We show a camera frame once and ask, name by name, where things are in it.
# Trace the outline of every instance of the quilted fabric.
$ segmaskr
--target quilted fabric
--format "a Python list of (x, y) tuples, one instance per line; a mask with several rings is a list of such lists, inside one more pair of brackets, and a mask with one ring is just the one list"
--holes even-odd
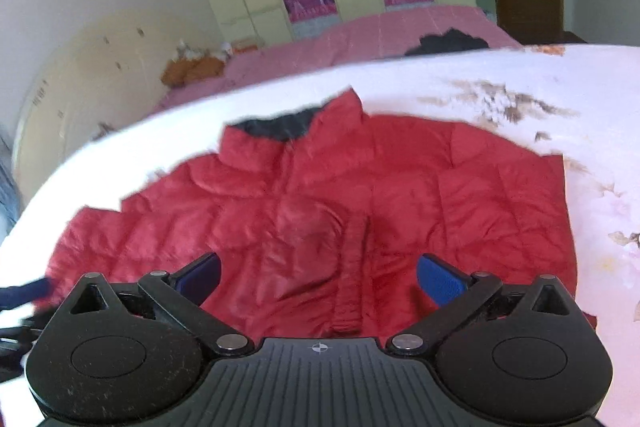
[(228, 127), (122, 202), (83, 209), (50, 260), (60, 300), (87, 271), (111, 282), (173, 271), (207, 251), (222, 283), (203, 308), (264, 336), (389, 335), (434, 309), (420, 254), (508, 283), (554, 273), (575, 292), (560, 156), (465, 123), (368, 116), (349, 91), (279, 142)]

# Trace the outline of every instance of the blue curtain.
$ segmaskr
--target blue curtain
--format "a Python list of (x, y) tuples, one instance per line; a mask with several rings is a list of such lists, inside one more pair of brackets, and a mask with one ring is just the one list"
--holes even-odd
[(7, 233), (14, 227), (20, 214), (18, 191), (11, 176), (11, 149), (0, 137), (0, 214), (6, 218)]

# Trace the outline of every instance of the brown stuffed toy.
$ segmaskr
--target brown stuffed toy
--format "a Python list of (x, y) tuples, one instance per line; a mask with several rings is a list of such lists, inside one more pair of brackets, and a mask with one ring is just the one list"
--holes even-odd
[(183, 87), (212, 76), (220, 76), (225, 63), (216, 57), (170, 60), (160, 80), (165, 86)]

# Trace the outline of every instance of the metal screw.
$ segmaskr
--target metal screw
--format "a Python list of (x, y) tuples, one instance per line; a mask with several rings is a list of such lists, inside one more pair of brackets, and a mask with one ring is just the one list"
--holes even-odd
[(412, 335), (411, 333), (403, 333), (402, 335), (396, 335), (393, 337), (391, 343), (396, 349), (402, 349), (403, 351), (410, 351), (412, 349), (418, 349), (422, 347), (424, 341), (418, 335)]
[(237, 333), (229, 333), (228, 335), (222, 335), (216, 342), (220, 349), (225, 351), (237, 351), (242, 349), (249, 343), (244, 335), (238, 335)]

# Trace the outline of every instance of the blue gripper pad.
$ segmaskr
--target blue gripper pad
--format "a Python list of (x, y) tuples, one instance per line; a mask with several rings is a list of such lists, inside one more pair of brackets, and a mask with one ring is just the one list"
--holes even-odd
[(467, 290), (466, 281), (426, 255), (420, 257), (417, 272), (420, 288), (438, 306), (444, 306)]
[(220, 284), (222, 262), (217, 255), (209, 255), (175, 280), (175, 290), (200, 306)]

